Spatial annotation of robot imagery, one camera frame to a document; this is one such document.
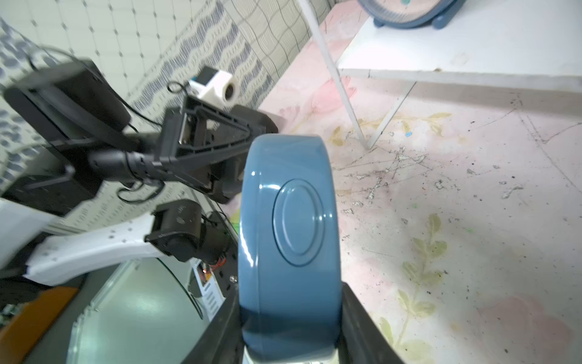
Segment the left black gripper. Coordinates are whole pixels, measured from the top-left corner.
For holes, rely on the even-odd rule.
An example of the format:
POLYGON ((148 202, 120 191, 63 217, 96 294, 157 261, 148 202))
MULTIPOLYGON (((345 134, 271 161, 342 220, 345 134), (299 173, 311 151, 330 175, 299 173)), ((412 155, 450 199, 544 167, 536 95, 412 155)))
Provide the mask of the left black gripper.
POLYGON ((186 97, 181 106, 165 109, 154 151, 154 168, 160 175, 211 175, 214 163, 249 149, 251 133, 251 127, 242 118, 186 97), (208 121, 215 123, 217 130, 208 130, 208 121))

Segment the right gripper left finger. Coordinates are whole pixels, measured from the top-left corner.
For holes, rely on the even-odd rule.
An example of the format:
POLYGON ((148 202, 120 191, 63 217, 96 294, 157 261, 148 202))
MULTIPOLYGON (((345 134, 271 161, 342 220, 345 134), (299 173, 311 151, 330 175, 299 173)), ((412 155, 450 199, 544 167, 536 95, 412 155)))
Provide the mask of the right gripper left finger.
POLYGON ((243 334, 239 291, 232 291, 182 363, 241 364, 242 362, 243 334))

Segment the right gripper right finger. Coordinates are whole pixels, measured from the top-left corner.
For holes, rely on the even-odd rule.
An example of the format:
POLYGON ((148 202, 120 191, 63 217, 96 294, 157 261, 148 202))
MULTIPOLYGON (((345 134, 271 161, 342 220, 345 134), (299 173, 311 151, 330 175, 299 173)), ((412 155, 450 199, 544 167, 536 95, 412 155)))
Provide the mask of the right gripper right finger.
POLYGON ((342 285, 341 331, 338 339, 340 364, 403 364, 403 360, 374 324, 350 286, 342 285))

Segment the blue round alarm clock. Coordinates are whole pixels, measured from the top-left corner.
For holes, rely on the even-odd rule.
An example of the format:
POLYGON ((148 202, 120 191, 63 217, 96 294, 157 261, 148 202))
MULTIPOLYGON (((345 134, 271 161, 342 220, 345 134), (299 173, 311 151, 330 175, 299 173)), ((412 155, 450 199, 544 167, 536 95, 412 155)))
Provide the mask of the blue round alarm clock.
POLYGON ((239 222, 242 337, 256 363, 325 359, 340 335, 340 237, 319 136, 268 134, 249 150, 239 222))
POLYGON ((457 15, 465 0, 359 0, 375 27, 410 30, 432 26, 441 30, 457 15))

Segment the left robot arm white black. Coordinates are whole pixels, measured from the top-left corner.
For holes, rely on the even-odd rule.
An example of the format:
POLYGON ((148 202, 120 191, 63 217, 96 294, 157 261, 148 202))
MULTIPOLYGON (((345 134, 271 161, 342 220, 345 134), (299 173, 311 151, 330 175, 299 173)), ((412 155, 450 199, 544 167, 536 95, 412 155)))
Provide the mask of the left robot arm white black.
POLYGON ((85 234, 49 235, 45 226, 92 200, 105 182, 157 192, 181 183, 228 203, 242 189, 252 142, 277 131, 260 112, 188 95, 166 109, 159 132, 126 133, 128 107, 89 60, 36 68, 3 96, 48 144, 1 196, 1 292, 25 300, 131 259, 223 261, 233 242, 224 219, 205 216, 192 200, 85 234))

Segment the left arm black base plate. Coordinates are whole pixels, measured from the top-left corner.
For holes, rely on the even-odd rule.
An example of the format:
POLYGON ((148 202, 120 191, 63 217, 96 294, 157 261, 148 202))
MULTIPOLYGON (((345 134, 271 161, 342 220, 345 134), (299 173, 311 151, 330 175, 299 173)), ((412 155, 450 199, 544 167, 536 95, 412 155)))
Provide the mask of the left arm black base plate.
POLYGON ((202 217, 203 258, 196 268, 201 285, 213 278, 223 297, 237 285, 238 235, 227 216, 212 212, 202 217))

